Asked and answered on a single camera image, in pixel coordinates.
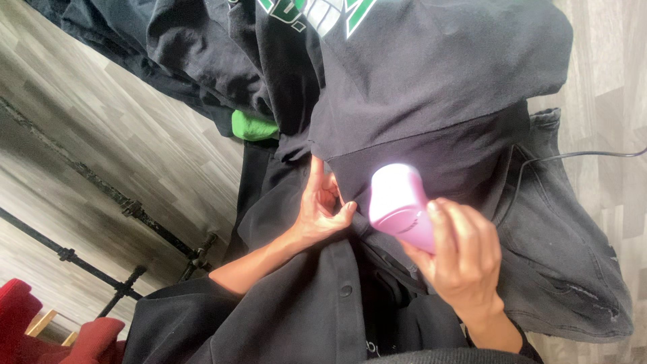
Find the green fabric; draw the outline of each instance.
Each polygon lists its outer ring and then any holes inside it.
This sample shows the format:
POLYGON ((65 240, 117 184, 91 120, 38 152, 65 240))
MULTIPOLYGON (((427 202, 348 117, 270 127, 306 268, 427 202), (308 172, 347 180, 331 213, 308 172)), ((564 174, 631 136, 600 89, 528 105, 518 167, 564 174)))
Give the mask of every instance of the green fabric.
POLYGON ((279 127, 276 121, 251 117, 235 110, 232 114, 232 131, 240 139, 255 142, 271 138, 279 127))

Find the distressed jeans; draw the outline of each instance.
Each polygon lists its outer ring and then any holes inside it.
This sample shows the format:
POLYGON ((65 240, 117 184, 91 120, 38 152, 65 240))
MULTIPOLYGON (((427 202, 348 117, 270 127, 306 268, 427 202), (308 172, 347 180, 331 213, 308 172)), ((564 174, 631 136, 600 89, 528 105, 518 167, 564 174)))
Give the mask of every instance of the distressed jeans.
MULTIPOLYGON (((495 223, 514 195, 521 164, 560 153, 559 125, 559 109, 531 116, 529 137, 513 146, 495 223)), ((577 202, 561 160, 525 167, 499 238, 499 295, 524 330, 593 343, 631 335, 631 297, 615 251, 577 202)))

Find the hand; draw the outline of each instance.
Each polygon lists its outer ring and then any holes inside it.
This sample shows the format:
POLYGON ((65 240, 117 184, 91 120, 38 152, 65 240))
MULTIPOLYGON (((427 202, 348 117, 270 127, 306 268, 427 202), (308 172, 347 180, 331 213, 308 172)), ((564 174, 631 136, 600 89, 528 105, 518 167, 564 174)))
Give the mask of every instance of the hand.
POLYGON ((440 297, 471 329, 503 315, 496 293, 501 246, 494 224, 466 205, 439 198, 427 204, 436 255, 401 242, 440 297))
POLYGON ((324 162, 313 156, 308 184, 301 197, 301 210, 289 230, 298 237, 301 249, 351 225, 357 204, 352 201, 346 203, 333 215, 337 197, 340 195, 334 174, 324 174, 324 162))

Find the forearm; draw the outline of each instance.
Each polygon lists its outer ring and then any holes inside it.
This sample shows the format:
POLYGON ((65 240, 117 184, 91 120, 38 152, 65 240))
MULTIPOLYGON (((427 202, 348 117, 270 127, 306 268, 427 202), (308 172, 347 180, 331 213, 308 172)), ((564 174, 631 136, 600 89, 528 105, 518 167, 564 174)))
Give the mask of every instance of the forearm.
POLYGON ((518 354, 523 345, 521 334, 502 311, 486 319, 465 322, 470 339, 478 348, 518 354))
POLYGON ((209 273, 209 278, 224 289, 244 295, 261 278, 290 260, 302 248, 300 237, 285 232, 268 245, 209 273))

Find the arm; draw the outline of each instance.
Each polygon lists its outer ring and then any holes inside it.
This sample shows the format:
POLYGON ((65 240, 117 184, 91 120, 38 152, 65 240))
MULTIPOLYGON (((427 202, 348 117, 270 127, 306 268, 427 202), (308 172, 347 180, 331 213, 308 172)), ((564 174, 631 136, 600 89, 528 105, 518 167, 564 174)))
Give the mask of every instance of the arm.
POLYGON ((357 204, 346 203, 333 215, 338 196, 334 175, 325 175, 324 162, 313 156, 310 177, 294 225, 268 245, 212 271, 209 278, 232 293, 246 294, 258 280, 294 255, 351 224, 357 204))
POLYGON ((496 293, 501 246, 495 226, 472 207, 439 198, 428 204, 436 255, 406 242, 404 251, 467 327, 476 347, 518 353, 523 339, 496 293))

